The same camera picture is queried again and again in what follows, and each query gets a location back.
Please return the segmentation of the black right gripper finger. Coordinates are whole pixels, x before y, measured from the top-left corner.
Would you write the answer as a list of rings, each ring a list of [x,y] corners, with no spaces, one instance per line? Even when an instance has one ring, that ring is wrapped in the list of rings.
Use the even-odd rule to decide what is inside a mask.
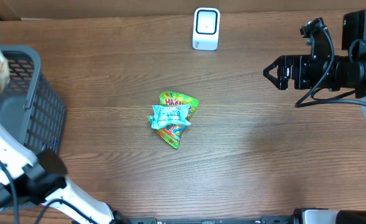
[[[265,70],[263,72],[263,76],[267,78],[277,89],[286,89],[286,78],[284,75],[281,75],[280,72],[277,72],[277,77],[273,77],[269,71]]]
[[[277,68],[277,67],[280,65],[280,63],[281,63],[282,59],[283,59],[283,56],[279,56],[279,57],[278,57],[274,62],[272,62],[270,65],[268,65],[268,66],[263,70],[263,72],[264,72],[264,73],[269,73],[271,70],[273,70],[273,69]]]

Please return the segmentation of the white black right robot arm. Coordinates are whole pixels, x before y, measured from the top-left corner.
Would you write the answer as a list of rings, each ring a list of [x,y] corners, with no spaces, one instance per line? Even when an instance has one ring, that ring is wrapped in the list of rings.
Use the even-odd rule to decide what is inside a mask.
[[[366,10],[343,16],[342,50],[336,55],[329,30],[318,17],[300,28],[311,51],[308,55],[282,55],[263,70],[277,89],[307,90],[295,107],[323,104],[359,105],[366,123]],[[366,223],[366,210],[297,208],[288,223]]]

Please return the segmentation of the light blue snack packet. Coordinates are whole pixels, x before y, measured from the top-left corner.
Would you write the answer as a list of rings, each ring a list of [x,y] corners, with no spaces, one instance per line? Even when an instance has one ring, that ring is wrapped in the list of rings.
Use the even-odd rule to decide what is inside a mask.
[[[189,105],[162,106],[153,105],[153,116],[151,127],[153,129],[161,129],[169,125],[190,126],[191,123],[187,119],[190,111]]]

